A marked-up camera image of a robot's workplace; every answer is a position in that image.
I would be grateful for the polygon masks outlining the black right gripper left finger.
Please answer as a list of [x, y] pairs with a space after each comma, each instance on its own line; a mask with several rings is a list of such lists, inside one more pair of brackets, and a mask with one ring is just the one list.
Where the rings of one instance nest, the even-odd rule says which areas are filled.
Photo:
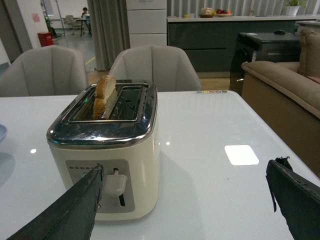
[[89, 240], [102, 198], [104, 168], [93, 167], [10, 240]]

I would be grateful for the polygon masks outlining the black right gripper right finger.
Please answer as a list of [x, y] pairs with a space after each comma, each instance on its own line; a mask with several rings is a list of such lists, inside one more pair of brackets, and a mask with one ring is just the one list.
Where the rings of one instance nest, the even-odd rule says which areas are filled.
[[268, 161], [266, 180], [273, 210], [279, 206], [295, 240], [320, 238], [320, 187], [293, 171], [289, 157]]

